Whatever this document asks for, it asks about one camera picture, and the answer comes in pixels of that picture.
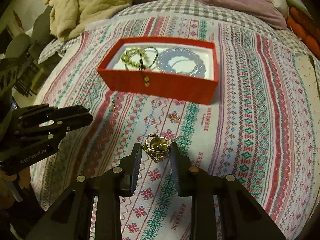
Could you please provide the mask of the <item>person's left hand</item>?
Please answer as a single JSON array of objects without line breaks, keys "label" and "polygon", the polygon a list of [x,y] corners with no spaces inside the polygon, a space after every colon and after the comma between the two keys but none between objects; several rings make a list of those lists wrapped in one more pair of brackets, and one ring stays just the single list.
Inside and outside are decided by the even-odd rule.
[{"label": "person's left hand", "polygon": [[18,193],[17,188],[29,189],[30,168],[27,167],[19,172],[18,175],[6,175],[1,171],[1,208],[7,209],[13,205]]}]

